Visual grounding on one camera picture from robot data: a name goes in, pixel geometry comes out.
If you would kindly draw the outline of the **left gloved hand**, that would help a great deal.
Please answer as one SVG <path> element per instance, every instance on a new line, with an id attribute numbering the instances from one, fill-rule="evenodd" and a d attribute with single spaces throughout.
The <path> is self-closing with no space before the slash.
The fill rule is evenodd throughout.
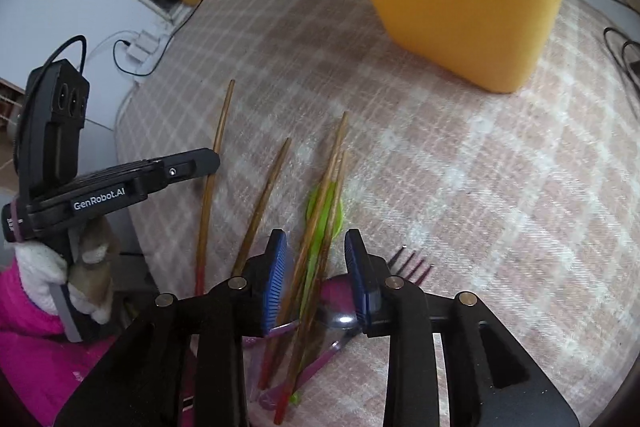
<path id="1" fill-rule="evenodd" d="M 63 257 L 43 243 L 14 245 L 18 274 L 26 295 L 43 312 L 58 317 L 53 285 L 66 286 L 70 304 L 100 325 L 110 321 L 113 304 L 111 261 L 120 253 L 118 238 L 104 217 L 90 220 L 73 240 L 78 259 L 69 267 Z"/>

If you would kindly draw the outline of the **pink sleeve forearm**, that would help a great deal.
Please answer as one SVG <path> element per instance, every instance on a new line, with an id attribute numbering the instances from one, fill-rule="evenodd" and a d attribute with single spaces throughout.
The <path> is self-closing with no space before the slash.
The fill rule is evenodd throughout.
<path id="1" fill-rule="evenodd" d="M 18 264 L 1 273 L 1 372 L 40 425 L 54 423 L 114 341 L 71 343 L 60 319 L 27 296 Z"/>

